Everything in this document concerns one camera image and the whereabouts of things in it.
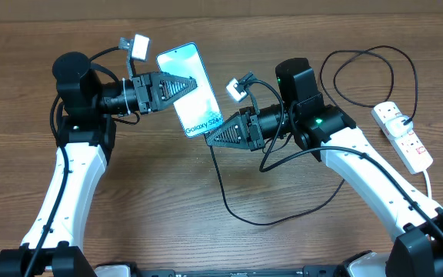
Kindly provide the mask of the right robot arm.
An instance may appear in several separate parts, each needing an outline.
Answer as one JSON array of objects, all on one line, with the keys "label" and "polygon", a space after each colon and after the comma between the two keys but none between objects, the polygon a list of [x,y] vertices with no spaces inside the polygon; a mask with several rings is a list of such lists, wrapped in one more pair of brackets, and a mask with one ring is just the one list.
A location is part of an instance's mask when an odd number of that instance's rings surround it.
[{"label": "right robot arm", "polygon": [[443,276],[443,208],[422,194],[370,145],[355,121],[326,105],[306,58],[275,69],[278,103],[236,112],[208,134],[208,146],[269,152],[290,134],[299,154],[312,154],[361,196],[388,232],[388,254],[359,253],[337,265],[336,276]]}]

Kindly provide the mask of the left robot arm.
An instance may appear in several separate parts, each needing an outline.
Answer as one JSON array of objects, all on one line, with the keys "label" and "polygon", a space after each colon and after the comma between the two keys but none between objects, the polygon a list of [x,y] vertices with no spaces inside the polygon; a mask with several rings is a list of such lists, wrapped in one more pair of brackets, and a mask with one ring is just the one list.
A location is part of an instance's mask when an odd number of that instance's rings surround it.
[{"label": "left robot arm", "polygon": [[0,252],[0,276],[93,276],[83,254],[85,226],[98,182],[115,146],[120,115],[159,112],[196,89],[192,77],[148,72],[101,83],[111,72],[81,52],[56,59],[57,96],[49,121],[58,147],[39,214],[17,249]]}]

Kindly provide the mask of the blue Galaxy smartphone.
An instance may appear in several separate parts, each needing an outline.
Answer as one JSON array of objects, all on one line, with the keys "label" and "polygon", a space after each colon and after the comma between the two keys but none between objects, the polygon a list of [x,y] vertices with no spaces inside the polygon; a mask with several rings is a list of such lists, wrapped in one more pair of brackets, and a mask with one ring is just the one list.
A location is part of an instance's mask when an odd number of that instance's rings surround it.
[{"label": "blue Galaxy smartphone", "polygon": [[188,86],[189,92],[174,102],[188,138],[210,132],[224,122],[200,51],[194,42],[157,55],[156,62],[162,72],[192,81]]}]

